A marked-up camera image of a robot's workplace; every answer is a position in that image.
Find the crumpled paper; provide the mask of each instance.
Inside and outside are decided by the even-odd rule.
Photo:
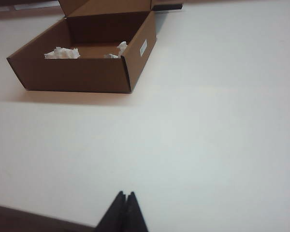
[[[118,53],[118,56],[113,55],[113,54],[108,54],[108,55],[104,55],[104,58],[112,58],[112,59],[117,59],[117,58],[121,58],[121,55],[124,53],[124,51],[127,49],[128,45],[127,42],[121,42],[120,45],[117,47],[120,51]]]
[[[80,57],[78,49],[68,49],[56,47],[53,52],[44,54],[45,59],[78,59]]]

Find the box lid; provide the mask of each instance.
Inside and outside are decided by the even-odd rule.
[[[66,17],[85,15],[107,15],[129,12],[144,12],[168,8],[175,9],[175,5],[183,0],[59,0]]]

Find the white table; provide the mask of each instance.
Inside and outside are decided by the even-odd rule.
[[[96,225],[134,190],[151,232],[290,232],[290,0],[158,14],[131,95],[26,92],[5,58],[62,16],[0,13],[0,205]]]

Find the open cardboard box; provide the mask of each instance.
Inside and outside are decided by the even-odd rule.
[[[152,9],[177,0],[59,0],[65,18],[7,59],[27,90],[131,93],[156,42]],[[128,48],[117,54],[126,41]],[[55,47],[79,49],[79,59],[44,59]]]

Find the white label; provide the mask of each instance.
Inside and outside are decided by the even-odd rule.
[[[146,50],[147,48],[147,39],[145,40],[145,42],[143,43],[141,49],[140,49],[140,53],[141,53],[141,57],[143,56],[144,54],[144,51]]]

